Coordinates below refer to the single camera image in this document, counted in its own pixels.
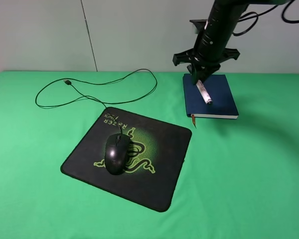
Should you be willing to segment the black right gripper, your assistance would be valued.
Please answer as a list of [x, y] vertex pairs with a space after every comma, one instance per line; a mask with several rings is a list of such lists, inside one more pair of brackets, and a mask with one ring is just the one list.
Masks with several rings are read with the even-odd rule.
[[175, 66], [182, 63], [189, 63], [188, 71], [192, 77], [192, 83], [196, 85], [200, 79], [204, 83], [209, 76], [220, 69], [220, 64], [234, 59], [237, 60], [240, 52], [237, 49], [225, 48], [217, 60], [206, 60], [194, 52], [194, 49], [189, 49], [181, 53], [174, 54], [173, 63]]

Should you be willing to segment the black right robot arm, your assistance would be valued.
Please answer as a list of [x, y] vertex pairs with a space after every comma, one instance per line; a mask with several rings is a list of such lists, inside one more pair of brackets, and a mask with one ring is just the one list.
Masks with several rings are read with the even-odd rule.
[[204, 82], [218, 71], [221, 63], [237, 60], [240, 52], [226, 48], [234, 29], [249, 5], [284, 5], [287, 0], [216, 0], [207, 19], [192, 20], [198, 30], [193, 48], [174, 54], [175, 66], [188, 63], [192, 83]]

